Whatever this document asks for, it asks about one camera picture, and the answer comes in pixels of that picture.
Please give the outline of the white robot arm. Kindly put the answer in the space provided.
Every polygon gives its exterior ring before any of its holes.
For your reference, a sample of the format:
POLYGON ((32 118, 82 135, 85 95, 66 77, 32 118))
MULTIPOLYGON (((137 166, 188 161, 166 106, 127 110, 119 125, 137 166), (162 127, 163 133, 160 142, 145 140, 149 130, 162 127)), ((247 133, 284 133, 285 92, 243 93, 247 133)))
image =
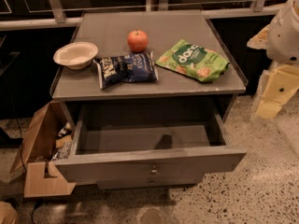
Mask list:
POLYGON ((267 57, 278 64, 268 73, 256 110, 257 117, 273 119, 299 90, 299 0, 288 0, 247 46, 265 49, 267 57))

